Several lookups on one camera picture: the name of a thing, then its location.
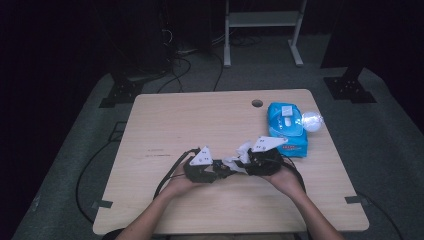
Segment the white metal stand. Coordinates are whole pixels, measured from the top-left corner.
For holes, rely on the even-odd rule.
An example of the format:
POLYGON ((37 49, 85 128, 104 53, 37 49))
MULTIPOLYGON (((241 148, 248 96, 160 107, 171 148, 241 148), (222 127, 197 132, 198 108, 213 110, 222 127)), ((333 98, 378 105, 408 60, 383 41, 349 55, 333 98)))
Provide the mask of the white metal stand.
POLYGON ((296 11, 271 11, 271 12, 231 12, 230 1, 226 0, 225 25, 224 25, 224 48, 223 66, 231 66, 230 30, 233 28, 260 28, 260 27, 293 27, 292 38, 288 40, 288 46, 294 63, 302 67, 304 62, 297 48, 297 41, 308 0, 301 0, 300 7, 296 11))

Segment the black stand base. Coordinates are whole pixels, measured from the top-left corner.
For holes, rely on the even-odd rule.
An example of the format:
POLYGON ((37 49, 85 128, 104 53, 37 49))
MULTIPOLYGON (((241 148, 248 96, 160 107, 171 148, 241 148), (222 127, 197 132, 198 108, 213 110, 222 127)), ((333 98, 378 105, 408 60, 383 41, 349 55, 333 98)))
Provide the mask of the black stand base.
POLYGON ((375 103, 374 96, 359 81, 361 66, 349 66, 339 77, 325 77, 324 82, 335 100, 350 100, 354 104, 375 103))
POLYGON ((116 104, 133 103, 141 94, 144 83, 128 79, 115 80, 107 97, 103 98, 100 108, 113 108, 116 104))

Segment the white wet wipe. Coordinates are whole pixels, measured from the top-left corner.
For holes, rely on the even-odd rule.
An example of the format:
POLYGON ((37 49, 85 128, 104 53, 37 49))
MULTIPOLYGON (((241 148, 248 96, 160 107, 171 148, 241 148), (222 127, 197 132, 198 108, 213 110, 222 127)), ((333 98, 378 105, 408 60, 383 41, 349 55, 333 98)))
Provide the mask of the white wet wipe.
POLYGON ((246 141, 243 143, 240 147, 236 149, 236 153, 238 154, 237 157, 225 157, 222 162, 229 166, 231 170, 234 171, 234 164, 236 164, 237 161, 240 161, 243 165, 249 164, 250 159, 247 156, 248 149, 251 148, 251 141, 246 141))

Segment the person's right hand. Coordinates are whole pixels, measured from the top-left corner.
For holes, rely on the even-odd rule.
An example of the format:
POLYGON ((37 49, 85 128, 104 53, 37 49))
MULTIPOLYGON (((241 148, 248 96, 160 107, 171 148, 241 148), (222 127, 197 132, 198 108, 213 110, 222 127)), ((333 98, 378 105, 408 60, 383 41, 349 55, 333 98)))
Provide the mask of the person's right hand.
POLYGON ((281 167, 278 172, 271 176, 264 176, 264 179, 289 198, 303 193, 302 186, 297 177, 286 167, 281 167))

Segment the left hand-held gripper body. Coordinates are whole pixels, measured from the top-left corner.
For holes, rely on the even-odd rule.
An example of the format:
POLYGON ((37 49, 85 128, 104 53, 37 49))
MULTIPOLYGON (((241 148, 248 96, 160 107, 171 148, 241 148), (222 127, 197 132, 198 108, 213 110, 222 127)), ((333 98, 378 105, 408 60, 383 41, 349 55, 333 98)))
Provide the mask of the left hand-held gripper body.
POLYGON ((184 164, 185 175, 193 183, 213 183, 217 176, 214 172, 207 171, 207 168, 211 167, 212 164, 213 159, 210 150, 205 146, 184 164))

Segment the blue wet wipes pack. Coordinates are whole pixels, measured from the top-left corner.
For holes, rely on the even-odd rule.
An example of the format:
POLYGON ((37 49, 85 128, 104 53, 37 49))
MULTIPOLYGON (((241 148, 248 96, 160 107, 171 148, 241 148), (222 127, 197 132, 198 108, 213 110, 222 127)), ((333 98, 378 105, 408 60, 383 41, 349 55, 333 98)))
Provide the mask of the blue wet wipes pack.
POLYGON ((302 113, 292 103, 272 102, 267 110, 268 131, 271 137, 287 140, 277 150, 288 157, 306 157, 308 153, 308 132, 317 132, 324 123, 317 112, 302 113))

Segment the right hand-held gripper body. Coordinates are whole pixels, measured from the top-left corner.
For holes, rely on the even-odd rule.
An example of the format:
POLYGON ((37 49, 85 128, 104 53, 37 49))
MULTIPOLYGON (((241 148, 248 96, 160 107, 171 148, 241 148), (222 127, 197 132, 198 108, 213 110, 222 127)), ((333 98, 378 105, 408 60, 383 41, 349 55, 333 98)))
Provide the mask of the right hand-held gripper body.
POLYGON ((249 175, 270 176, 278 172, 284 163, 278 147, 287 142, 286 138, 261 136, 250 148, 252 157, 250 163, 245 165, 249 175))

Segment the person's left hand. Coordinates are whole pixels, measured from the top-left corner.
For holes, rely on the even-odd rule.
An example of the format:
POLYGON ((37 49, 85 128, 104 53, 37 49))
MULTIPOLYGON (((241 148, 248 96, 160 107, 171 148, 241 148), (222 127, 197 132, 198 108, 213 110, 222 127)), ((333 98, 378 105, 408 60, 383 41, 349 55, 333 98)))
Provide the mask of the person's left hand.
POLYGON ((193 183, 190 179, 188 179, 185 175, 183 166, 179 165, 162 192, 166 196, 176 197, 199 186, 201 186, 201 183, 193 183))

